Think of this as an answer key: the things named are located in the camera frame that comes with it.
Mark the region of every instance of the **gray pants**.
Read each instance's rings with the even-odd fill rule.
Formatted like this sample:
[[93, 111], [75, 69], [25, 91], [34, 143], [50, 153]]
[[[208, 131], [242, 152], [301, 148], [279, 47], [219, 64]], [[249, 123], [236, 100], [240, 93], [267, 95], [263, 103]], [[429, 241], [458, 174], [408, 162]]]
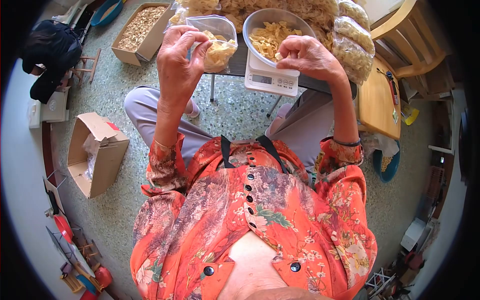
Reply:
[[[125, 97], [127, 115], [148, 147], [155, 133], [159, 98], [159, 89], [143, 85], [134, 88]], [[287, 113], [285, 122], [270, 136], [271, 140], [281, 140], [287, 144], [308, 171], [313, 170], [320, 153], [320, 141], [327, 137], [333, 122], [331, 100], [330, 94], [307, 90]], [[213, 138], [184, 119], [180, 121], [178, 132], [185, 135], [181, 150], [185, 166], [188, 166], [195, 152]]]

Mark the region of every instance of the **wrinkled hand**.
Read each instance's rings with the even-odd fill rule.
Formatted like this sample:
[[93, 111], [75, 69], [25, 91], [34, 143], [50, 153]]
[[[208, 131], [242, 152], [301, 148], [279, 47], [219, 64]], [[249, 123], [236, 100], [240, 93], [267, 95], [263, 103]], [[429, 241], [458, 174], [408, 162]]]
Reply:
[[[200, 42], [190, 61], [186, 59], [188, 49]], [[162, 47], [156, 57], [160, 100], [166, 110], [183, 111], [204, 73], [204, 58], [212, 45], [208, 37], [192, 26], [172, 26], [165, 33]]]
[[277, 62], [278, 69], [294, 69], [329, 83], [346, 78], [345, 71], [336, 58], [311, 36], [287, 36], [278, 52], [284, 59]]

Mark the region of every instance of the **wooden table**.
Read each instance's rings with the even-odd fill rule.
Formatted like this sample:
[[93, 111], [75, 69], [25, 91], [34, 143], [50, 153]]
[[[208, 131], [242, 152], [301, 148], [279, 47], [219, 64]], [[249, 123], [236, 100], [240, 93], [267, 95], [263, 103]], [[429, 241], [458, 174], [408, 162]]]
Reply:
[[[400, 139], [400, 125], [402, 123], [400, 103], [393, 104], [388, 79], [377, 71], [377, 68], [383, 73], [388, 71], [387, 67], [378, 58], [373, 58], [372, 72], [367, 81], [359, 86], [359, 115], [357, 117], [368, 131], [379, 132], [398, 140]], [[398, 90], [398, 81], [395, 77], [394, 81]], [[396, 124], [393, 118], [394, 110], [398, 115]]]

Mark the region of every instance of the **stainless steel bowl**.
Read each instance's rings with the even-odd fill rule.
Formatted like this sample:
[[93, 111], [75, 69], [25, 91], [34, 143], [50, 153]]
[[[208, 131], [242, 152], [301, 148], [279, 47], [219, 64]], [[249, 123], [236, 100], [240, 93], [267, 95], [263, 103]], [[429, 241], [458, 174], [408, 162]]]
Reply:
[[248, 36], [255, 28], [265, 28], [264, 22], [275, 22], [278, 23], [280, 21], [287, 22], [287, 27], [290, 29], [298, 29], [301, 30], [302, 35], [304, 36], [313, 36], [316, 38], [315, 33], [310, 28], [310, 26], [302, 20], [300, 17], [295, 15], [294, 13], [280, 10], [277, 8], [265, 8], [259, 11], [256, 11], [249, 15], [245, 22], [243, 23], [243, 39], [247, 44], [248, 49], [256, 56], [258, 59], [263, 61], [264, 63], [276, 67], [276, 63], [269, 60], [268, 58], [264, 57], [260, 54], [250, 42]]

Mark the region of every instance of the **black table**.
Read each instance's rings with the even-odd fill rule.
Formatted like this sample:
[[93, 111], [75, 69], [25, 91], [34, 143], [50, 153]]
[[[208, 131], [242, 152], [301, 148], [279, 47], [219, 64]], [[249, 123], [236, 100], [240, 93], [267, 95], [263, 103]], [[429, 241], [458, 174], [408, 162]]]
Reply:
[[[220, 75], [231, 75], [245, 77], [245, 68], [247, 65], [248, 47], [243, 40], [242, 34], [237, 34], [238, 48], [235, 54], [228, 61], [228, 72], [223, 72]], [[299, 77], [299, 86], [308, 88], [317, 92], [324, 92], [330, 94], [330, 88], [326, 81], [313, 79], [302, 73]], [[352, 90], [352, 99], [357, 96], [357, 86], [350, 81], [350, 89]]]

